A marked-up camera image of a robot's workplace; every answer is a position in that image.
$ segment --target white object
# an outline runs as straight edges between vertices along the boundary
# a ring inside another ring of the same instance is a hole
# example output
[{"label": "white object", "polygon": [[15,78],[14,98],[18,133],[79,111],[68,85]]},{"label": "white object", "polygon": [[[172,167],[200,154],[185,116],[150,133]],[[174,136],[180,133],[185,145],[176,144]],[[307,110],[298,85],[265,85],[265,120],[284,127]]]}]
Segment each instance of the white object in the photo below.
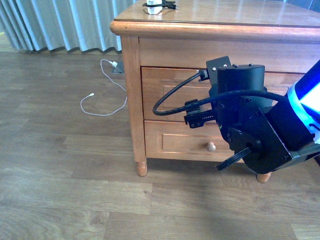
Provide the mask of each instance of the white object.
[{"label": "white object", "polygon": [[[162,0],[146,0],[146,4],[148,5],[158,5],[162,4]],[[156,7],[148,7],[148,14],[154,15],[160,13],[162,10],[162,6],[156,6]]]},{"label": "white object", "polygon": [[[102,60],[100,61],[100,67],[101,67],[102,73],[103,73],[112,83],[114,83],[115,85],[119,86],[120,88],[122,88],[123,91],[126,92],[125,88],[123,88],[120,84],[114,82],[114,81],[105,73],[104,68],[102,67],[102,62],[103,62],[103,61],[109,62],[114,68],[117,67],[118,63],[117,63],[116,61],[109,61],[108,59],[102,59]],[[81,102],[80,102],[80,107],[81,107],[81,109],[82,109],[82,111],[83,111],[84,113],[89,114],[89,115],[99,116],[99,117],[107,117],[107,116],[110,116],[110,115],[118,112],[119,110],[121,110],[121,109],[123,109],[123,108],[125,107],[125,105],[126,105],[126,103],[127,103],[127,100],[128,100],[128,97],[125,97],[125,100],[124,100],[124,103],[123,103],[122,107],[119,107],[117,110],[113,111],[112,113],[108,113],[108,114],[97,114],[97,113],[87,112],[87,111],[85,111],[84,108],[82,107],[82,103],[83,103],[83,101],[84,101],[85,99],[87,99],[87,98],[89,98],[89,97],[92,97],[92,96],[94,96],[94,95],[95,95],[94,93],[91,93],[91,94],[89,94],[88,96],[86,96],[85,98],[83,98],[83,99],[81,100]]]}]

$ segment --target tabletop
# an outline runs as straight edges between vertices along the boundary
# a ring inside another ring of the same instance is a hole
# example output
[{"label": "tabletop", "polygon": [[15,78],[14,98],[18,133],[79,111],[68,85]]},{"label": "tabletop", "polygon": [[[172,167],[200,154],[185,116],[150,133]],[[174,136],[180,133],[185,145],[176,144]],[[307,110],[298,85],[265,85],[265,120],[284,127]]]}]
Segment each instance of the tabletop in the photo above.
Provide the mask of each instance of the tabletop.
[{"label": "tabletop", "polygon": [[177,0],[179,9],[164,8],[149,15],[138,0],[115,21],[206,23],[320,28],[320,13],[280,1],[265,0]]}]

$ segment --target black cable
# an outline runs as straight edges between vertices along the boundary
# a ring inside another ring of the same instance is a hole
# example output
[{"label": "black cable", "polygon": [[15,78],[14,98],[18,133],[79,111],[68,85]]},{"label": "black cable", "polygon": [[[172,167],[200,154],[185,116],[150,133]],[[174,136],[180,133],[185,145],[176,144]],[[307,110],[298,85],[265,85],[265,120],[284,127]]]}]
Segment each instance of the black cable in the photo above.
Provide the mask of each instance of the black cable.
[{"label": "black cable", "polygon": [[220,93],[215,96],[207,97],[202,100],[187,104],[185,106],[177,107],[175,109],[167,110],[167,111],[158,111],[158,107],[168,98],[170,97],[174,92],[176,92],[178,89],[180,89],[182,86],[186,85],[187,83],[191,82],[192,80],[196,79],[197,77],[201,76],[201,71],[199,71],[196,75],[188,78],[184,82],[177,85],[175,88],[173,88],[171,91],[169,91],[167,94],[165,94],[159,101],[156,102],[154,105],[152,112],[155,115],[158,116],[167,116],[172,114],[181,113],[183,111],[187,111],[199,106],[202,106],[204,104],[208,104],[211,102],[216,102],[218,100],[227,99],[231,97],[242,97],[242,96],[251,96],[251,97],[261,97],[265,99],[271,99],[275,100],[277,102],[287,101],[288,98],[276,93],[268,92],[268,91],[258,91],[258,90],[235,90],[235,91],[227,91]]},{"label": "black cable", "polygon": [[216,169],[218,171],[221,171],[227,167],[229,167],[230,165],[238,162],[240,159],[243,159],[245,156],[247,156],[248,154],[252,153],[252,150],[250,147],[246,147],[245,149],[242,149],[241,151],[239,151],[238,153],[236,153],[235,155],[229,157],[227,160],[219,163],[216,167]]},{"label": "black cable", "polygon": [[144,3],[142,6],[143,7],[149,7],[149,8],[155,8],[155,7],[167,7],[168,9],[177,9],[177,5],[175,4],[176,2],[175,1],[165,1],[165,0],[162,0],[162,3],[161,4],[153,4],[153,5],[149,5],[147,3]]}]

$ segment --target wooden tabletop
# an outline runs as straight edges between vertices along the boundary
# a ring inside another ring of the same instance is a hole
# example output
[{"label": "wooden tabletop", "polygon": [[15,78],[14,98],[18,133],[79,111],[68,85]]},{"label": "wooden tabletop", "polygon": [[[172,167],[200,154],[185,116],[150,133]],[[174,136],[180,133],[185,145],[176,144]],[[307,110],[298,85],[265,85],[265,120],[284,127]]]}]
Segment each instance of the wooden tabletop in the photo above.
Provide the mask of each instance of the wooden tabletop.
[{"label": "wooden tabletop", "polygon": [[177,0],[149,15],[138,0],[110,24],[119,36],[320,44],[320,13],[279,1]]},{"label": "wooden tabletop", "polygon": [[148,14],[145,2],[137,1],[115,20],[320,27],[320,13],[280,1],[176,0],[179,9],[164,8],[156,15]]}]

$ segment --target nightstand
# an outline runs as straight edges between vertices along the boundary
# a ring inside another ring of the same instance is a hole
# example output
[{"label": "nightstand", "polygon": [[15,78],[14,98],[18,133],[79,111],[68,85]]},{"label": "nightstand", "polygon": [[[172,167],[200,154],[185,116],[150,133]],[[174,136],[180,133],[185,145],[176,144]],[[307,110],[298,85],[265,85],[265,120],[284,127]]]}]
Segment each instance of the nightstand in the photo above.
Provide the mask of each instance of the nightstand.
[{"label": "nightstand", "polygon": [[[217,125],[190,129],[184,113],[156,116],[154,104],[178,83],[229,56],[233,64],[265,65],[264,85],[284,95],[320,59],[320,13],[278,1],[177,0],[178,10],[148,15],[139,0],[111,23],[121,36],[134,159],[221,162],[233,155]],[[209,81],[193,81],[159,108],[209,96]]]}]

